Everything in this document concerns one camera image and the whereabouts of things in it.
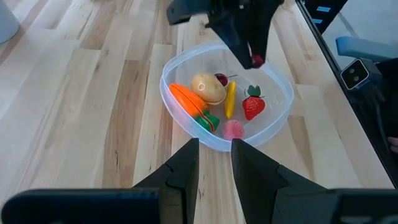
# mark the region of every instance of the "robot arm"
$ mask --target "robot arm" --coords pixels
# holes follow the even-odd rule
[[[245,69],[266,61],[272,16],[284,0],[174,0],[167,8],[170,25],[206,13],[213,29]]]

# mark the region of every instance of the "toy strawberry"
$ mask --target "toy strawberry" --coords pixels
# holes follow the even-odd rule
[[[260,97],[261,90],[259,86],[253,87],[250,85],[248,94],[249,97],[243,101],[242,106],[244,116],[250,121],[266,108],[266,102]]]

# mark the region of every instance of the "toy food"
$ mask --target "toy food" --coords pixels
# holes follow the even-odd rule
[[[232,81],[228,85],[226,99],[225,99],[225,115],[228,119],[232,117],[235,107],[235,90],[236,82]]]
[[[254,88],[250,85],[248,88],[248,94],[249,97],[243,101],[242,106],[244,116],[250,121],[266,108],[266,102],[260,98],[261,90],[259,86]]]
[[[191,81],[191,90],[204,102],[218,105],[225,100],[226,91],[214,75],[205,72],[197,73]]]
[[[225,123],[224,138],[232,140],[234,138],[243,138],[244,128],[242,123],[236,120],[229,120]]]
[[[217,74],[215,74],[214,76],[218,79],[218,81],[220,81],[220,83],[221,83],[223,86],[226,86],[226,85],[228,84],[228,79],[229,79],[229,78],[232,78],[232,77],[235,77],[235,76],[237,76],[237,75],[231,75],[230,77],[227,77],[226,75],[224,75],[224,74],[222,74],[222,73],[217,73]]]
[[[176,83],[170,84],[169,89],[182,108],[197,123],[211,133],[216,131],[220,120],[210,114],[207,104],[199,96],[188,88]]]

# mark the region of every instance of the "red cherry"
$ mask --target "red cherry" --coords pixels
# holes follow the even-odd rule
[[[228,84],[228,77],[222,73],[217,73],[215,74],[215,77],[220,81],[223,86],[226,86]]]

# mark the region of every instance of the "pink toy fruit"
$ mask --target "pink toy fruit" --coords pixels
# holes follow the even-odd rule
[[[215,74],[215,77],[218,79],[218,81],[220,81],[221,84],[223,84],[223,86],[228,85],[228,79],[235,77],[237,75],[231,75],[230,77],[227,77],[226,75],[222,74],[222,73],[217,73]]]
[[[224,138],[232,141],[234,138],[242,139],[244,135],[244,128],[242,123],[236,120],[229,120],[225,123]]]

